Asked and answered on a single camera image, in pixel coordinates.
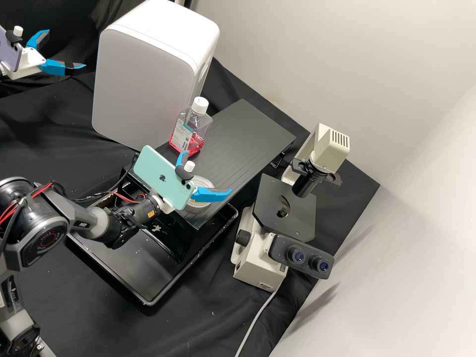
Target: white phone clamp knob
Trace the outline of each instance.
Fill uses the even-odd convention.
[[[183,169],[188,173],[191,173],[195,169],[195,163],[193,161],[187,161],[183,166]]]
[[[21,35],[23,35],[23,27],[16,25],[13,28],[13,34],[15,36],[21,37]]]

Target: white bottle cap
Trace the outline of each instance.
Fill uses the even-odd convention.
[[[203,97],[195,97],[192,103],[192,110],[197,114],[205,114],[208,109],[208,101]]]
[[[23,35],[23,27],[16,25],[13,28],[13,34],[15,36],[21,37],[21,35]]]
[[[193,171],[193,169],[195,169],[195,163],[189,160],[185,163],[185,165],[183,166],[183,169],[187,171],[188,173],[190,173]]]

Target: white wall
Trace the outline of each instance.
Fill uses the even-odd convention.
[[[194,0],[217,59],[307,129],[350,135],[377,181],[476,82],[471,0]]]
[[[272,357],[475,355],[475,138],[476,87],[378,190]]]

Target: light blue smartphone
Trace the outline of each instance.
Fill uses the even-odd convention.
[[[184,209],[195,191],[193,181],[182,184],[182,179],[175,173],[175,166],[149,145],[142,148],[132,170],[176,210]]]

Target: purple smartphone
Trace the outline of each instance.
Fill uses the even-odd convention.
[[[12,43],[6,38],[6,31],[0,26],[0,61],[11,72],[18,70],[20,64],[21,52],[23,47],[17,43]]]

